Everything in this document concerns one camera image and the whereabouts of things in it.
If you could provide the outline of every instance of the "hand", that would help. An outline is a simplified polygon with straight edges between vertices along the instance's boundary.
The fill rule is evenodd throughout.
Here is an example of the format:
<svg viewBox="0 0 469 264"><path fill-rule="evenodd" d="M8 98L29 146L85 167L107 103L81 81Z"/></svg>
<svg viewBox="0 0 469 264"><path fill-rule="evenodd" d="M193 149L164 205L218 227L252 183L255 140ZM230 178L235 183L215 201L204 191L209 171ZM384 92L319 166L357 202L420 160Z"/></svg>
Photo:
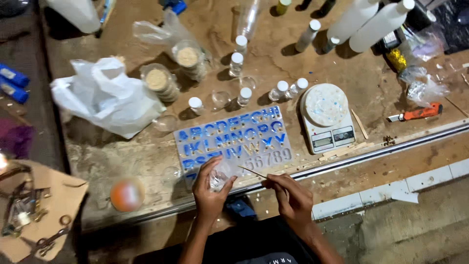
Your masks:
<svg viewBox="0 0 469 264"><path fill-rule="evenodd" d="M262 184L274 189L279 202L279 213L290 228L303 240L308 235L313 207L313 194L288 174L267 175Z"/></svg>
<svg viewBox="0 0 469 264"><path fill-rule="evenodd" d="M199 175L192 187L196 200L197 217L201 223L213 224L220 215L236 176L228 180L219 193L210 190L210 171L220 163L222 156L213 157L200 167Z"/></svg>

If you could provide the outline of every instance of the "person's left hand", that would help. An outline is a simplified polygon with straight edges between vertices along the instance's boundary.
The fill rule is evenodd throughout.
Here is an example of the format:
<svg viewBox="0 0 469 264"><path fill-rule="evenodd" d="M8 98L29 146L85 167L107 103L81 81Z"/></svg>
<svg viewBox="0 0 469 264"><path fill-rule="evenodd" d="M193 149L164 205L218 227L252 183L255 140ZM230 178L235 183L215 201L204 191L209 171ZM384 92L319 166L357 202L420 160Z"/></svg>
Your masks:
<svg viewBox="0 0 469 264"><path fill-rule="evenodd" d="M236 176L232 176L219 193L210 190L210 171L220 163L222 156L213 157L200 167L199 175L192 186L196 200L197 217L202 222L213 224L223 210L228 193L233 187Z"/></svg>

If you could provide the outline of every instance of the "wooden table surface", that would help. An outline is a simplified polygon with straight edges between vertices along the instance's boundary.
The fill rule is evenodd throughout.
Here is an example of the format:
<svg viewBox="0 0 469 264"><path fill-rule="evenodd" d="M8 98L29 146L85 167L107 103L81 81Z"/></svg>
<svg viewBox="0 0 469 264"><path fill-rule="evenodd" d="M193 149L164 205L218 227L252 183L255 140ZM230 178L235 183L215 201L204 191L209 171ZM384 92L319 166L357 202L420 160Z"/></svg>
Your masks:
<svg viewBox="0 0 469 264"><path fill-rule="evenodd" d="M319 19L322 27L313 43L315 47L323 45L326 29L346 10L350 2L351 0L339 1L326 17ZM74 71L69 63L72 59L95 62L99 58L122 56L125 58L127 73L133 78L139 78L138 70L141 66L161 63L174 72L182 84L178 101L167 104L165 113L181 119L180 129L274 105L266 94L280 80L291 84L298 78L306 78L310 86L331 83L340 87L347 95L349 107L360 117L370 137L367 142L376 144L374 148L365 151L382 148L380 143L385 135L404 138L465 117L454 106L443 101L442 115L409 122L387 122L386 117L404 110L413 110L416 105L406 99L405 85L398 81L396 73L383 56L374 55L371 49L355 54L348 48L348 43L338 46L329 54L318 54L315 47L295 54L294 43L307 28L311 14L320 7L322 1L313 0L305 11L295 11L295 6L300 2L294 1L283 16L272 15L270 7L275 3L270 0L269 8L259 18L255 36L248 44L243 75L253 77L257 87L253 91L251 102L242 109L223 109L195 118L188 115L190 112L187 110L187 101L193 96L207 102L213 90L228 91L233 98L239 93L239 81L230 80L227 75L230 54L235 48L233 39L236 26L233 22L238 17L235 1L188 2L187 10L179 16L181 23L213 55L209 72L199 84L187 80L179 73L177 64L163 53L165 47L143 43L132 35L134 21L148 21L155 25L162 22L162 7L154 0L117 1L100 39L94 35L57 36L53 34L54 24L45 16L45 21L48 21L45 23L46 48L52 77L72 76ZM461 65L468 62L465 61L468 55L469 51L464 51L440 56L426 66L429 71L435 71L437 63L445 67L449 63ZM449 98L462 109L469 109L469 90L460 75L452 80L450 88L452 93ZM321 155L313 155L309 151L297 102L298 98L295 98L278 105L293 152L299 155L295 155L285 166L273 167L271 173L294 173L330 162L317 161ZM359 126L354 118L352 120L357 141L363 142L364 137ZM162 171L168 166L180 168L176 143L171 133L161 134L154 126L149 125L131 140L126 140L77 117L69 121L63 118L62 121L72 175L90 181L90 196L83 210L84 229L119 223L193 199L183 181L168 180L162 175ZM138 177L146 188L144 204L135 212L117 212L107 200L112 183L125 176ZM245 176L236 181L234 188L257 182L259 178ZM387 183L384 178L376 178L373 183L356 182L354 190L358 192L384 183ZM340 184L345 188L349 183ZM330 200L348 194L334 192L325 193L321 197L322 200Z"/></svg>

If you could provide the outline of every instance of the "metal rail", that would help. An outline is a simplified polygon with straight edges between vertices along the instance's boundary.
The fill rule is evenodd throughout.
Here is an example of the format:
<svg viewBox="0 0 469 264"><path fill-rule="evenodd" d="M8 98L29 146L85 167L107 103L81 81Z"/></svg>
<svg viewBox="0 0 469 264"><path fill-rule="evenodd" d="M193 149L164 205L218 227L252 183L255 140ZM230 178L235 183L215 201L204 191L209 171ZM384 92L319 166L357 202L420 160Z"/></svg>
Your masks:
<svg viewBox="0 0 469 264"><path fill-rule="evenodd" d="M399 144L396 144L396 145L392 145L392 146L389 146L389 147L386 147L386 148L378 149L376 151L361 154L361 155L351 157L351 158L348 158L348 159L345 159L345 160L337 161L337 162L334 162L334 163L329 163L329 164L326 164L324 166L312 168L312 169L305 170L305 171L300 171L300 172L292 174L291 177L294 178L294 179L298 179L298 178L302 178L302 177L311 176L313 174L317 174L317 173L320 173L320 172L323 172L323 171L336 169L336 168L339 168L339 167L342 167L342 166L345 166L345 165L350 165L352 163L356 163L356 162L360 162L360 161L364 161L364 160L368 160L368 159L372 159L372 158L377 158L377 157L380 157L380 156L383 156L383 155L386 155L386 154L390 154L392 152L409 149L409 148L415 147L417 145L421 145L421 144L424 144L424 143L429 143L429 142L435 141L435 140L440 140L444 137L455 135L457 133L466 132L466 131L469 131L469 124L463 124L463 125L460 125L460 126L457 126L457 127L442 130L442 131L434 133L434 134L423 136L423 137L420 137L420 138L417 138L417 139L414 139L414 140L409 140L409 141L399 143ZM236 189L236 190L232 190L229 193L229 196L230 197L236 197L236 196L243 195L246 192L259 190L261 188L263 188L262 185L260 183L257 183L257 184L253 184L253 185L250 185L250 186L245 186L245 187L242 187L242 188L239 188L239 189ZM125 224L125 225L136 224L136 223L139 223L139 222L152 220L152 219L156 219L156 218L159 218L159 217L164 217L164 216L171 215L171 214L174 214L174 213L180 213L180 212L183 212L183 211L191 210L191 209L194 209L195 206L196 206L196 203L195 203L194 200L192 200L192 201L189 201L189 202L184 202L184 203L181 203L181 204L178 204L178 205L171 206L167 209L159 210L159 211L156 211L156 212L152 212L152 213L137 216L137 217L132 217L132 218L129 218L129 219L127 219L127 220L125 220L121 223L116 223L116 224L110 225L108 227L112 227L112 226L116 226L116 225L122 225L122 224Z"/></svg>

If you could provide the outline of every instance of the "digital kitchen scale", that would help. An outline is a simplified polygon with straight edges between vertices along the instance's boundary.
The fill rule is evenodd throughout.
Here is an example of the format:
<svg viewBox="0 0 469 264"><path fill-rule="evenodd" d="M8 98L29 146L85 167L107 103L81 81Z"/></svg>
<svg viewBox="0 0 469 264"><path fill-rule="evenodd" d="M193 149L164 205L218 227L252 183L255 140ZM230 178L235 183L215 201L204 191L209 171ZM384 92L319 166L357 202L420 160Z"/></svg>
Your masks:
<svg viewBox="0 0 469 264"><path fill-rule="evenodd" d="M301 115L314 154L355 142L355 130L345 93L332 84L309 88L300 102Z"/></svg>

